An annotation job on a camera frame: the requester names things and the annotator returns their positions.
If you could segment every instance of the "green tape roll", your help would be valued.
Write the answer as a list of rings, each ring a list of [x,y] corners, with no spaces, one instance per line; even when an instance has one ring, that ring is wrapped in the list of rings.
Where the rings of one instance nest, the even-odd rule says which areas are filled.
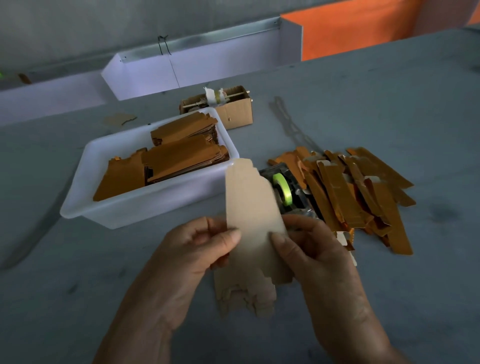
[[[283,206],[290,206],[293,203],[292,191],[287,180],[281,173],[274,174],[272,177],[273,186],[279,186],[283,193]]]

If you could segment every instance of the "metal strip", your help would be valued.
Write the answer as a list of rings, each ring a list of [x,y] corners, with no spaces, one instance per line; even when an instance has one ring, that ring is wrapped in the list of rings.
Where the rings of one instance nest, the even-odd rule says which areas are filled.
[[[178,52],[180,50],[205,46],[224,40],[238,38],[240,36],[248,36],[251,34],[266,32],[268,30],[278,29],[280,27],[280,17],[260,20],[254,23],[242,24],[231,28],[214,30],[212,32],[198,34],[195,36],[186,36],[168,40],[168,49],[170,52]],[[165,43],[160,42],[163,53],[166,54],[167,48]],[[136,47],[130,50],[119,52],[119,56],[124,63],[142,60],[154,56],[159,56],[160,48],[158,43],[149,44],[147,46]]]

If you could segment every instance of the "stack of cardboard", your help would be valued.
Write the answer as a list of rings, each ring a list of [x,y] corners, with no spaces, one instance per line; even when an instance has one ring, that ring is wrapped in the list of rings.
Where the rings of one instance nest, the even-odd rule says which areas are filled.
[[[403,189],[413,184],[365,148],[343,153],[308,152],[297,147],[268,162],[284,162],[303,189],[313,196],[315,210],[338,240],[353,250],[355,229],[380,237],[396,254],[413,254],[397,208],[415,205]]]
[[[218,144],[216,122],[210,115],[196,112],[153,130],[155,147],[108,162],[93,200],[102,201],[228,160],[227,148]]]
[[[229,265],[214,272],[220,310],[225,315],[247,307],[257,316],[270,316],[274,285],[290,283],[293,277],[270,243],[270,232],[286,233],[273,188],[249,159],[235,159],[225,182],[227,225],[239,228],[242,238],[229,255]]]

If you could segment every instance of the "cardboard box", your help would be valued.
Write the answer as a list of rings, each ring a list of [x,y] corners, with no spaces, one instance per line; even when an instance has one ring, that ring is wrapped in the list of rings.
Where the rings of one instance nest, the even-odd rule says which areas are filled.
[[[240,94],[230,98],[230,102],[225,105],[215,108],[225,128],[228,130],[252,124],[252,99],[247,90],[245,90],[243,86],[235,86],[232,88],[224,88],[223,91],[227,94],[227,97],[229,95]],[[179,106],[180,114],[193,111],[195,107],[204,108],[205,106],[207,106],[205,94],[193,96],[181,101]]]

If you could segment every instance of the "work table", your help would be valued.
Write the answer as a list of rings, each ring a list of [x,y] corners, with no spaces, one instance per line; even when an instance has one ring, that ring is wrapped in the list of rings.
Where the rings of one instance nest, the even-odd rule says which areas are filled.
[[[414,255],[394,255],[358,232],[363,285],[391,342],[412,361],[480,361],[480,33],[451,30],[208,83],[235,85],[250,90],[254,122],[229,134],[258,169],[296,145],[310,149],[303,133],[324,149],[364,146],[415,184],[406,192],[417,205],[400,208]],[[219,195],[117,230],[58,218],[86,143],[177,115],[203,86],[0,128],[1,363],[89,363],[165,233],[223,213]],[[276,97],[298,131],[274,112]],[[117,112],[137,119],[123,128],[103,123]],[[8,256],[22,255],[15,247],[38,239],[5,268],[15,263]],[[247,310],[221,319],[208,273],[174,335],[173,363],[324,360],[298,283],[277,293],[271,319]]]

